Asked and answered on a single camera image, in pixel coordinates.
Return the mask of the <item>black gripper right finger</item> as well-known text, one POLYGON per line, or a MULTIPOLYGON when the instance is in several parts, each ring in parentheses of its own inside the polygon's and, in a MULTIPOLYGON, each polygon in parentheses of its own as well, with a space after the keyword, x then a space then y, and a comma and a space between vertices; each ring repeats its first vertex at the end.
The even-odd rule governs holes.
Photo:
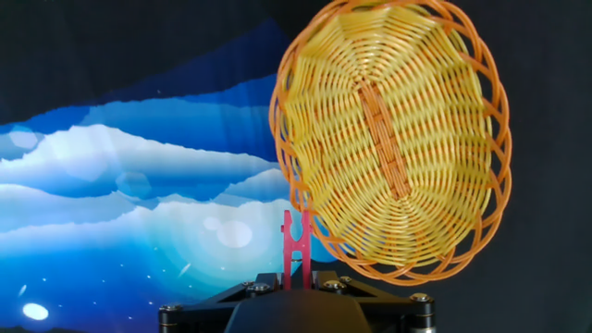
POLYGON ((396 296, 334 271, 313 271, 312 286, 355 301, 372 332, 435 333, 435 301, 425 293, 396 296))

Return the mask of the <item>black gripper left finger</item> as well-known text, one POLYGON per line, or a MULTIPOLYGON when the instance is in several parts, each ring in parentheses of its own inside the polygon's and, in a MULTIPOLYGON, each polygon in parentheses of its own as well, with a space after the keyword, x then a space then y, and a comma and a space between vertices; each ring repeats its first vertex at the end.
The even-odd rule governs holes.
POLYGON ((159 333, 224 333, 238 306, 247 300, 282 290, 282 273, 262 273, 195 304, 162 305, 159 333))

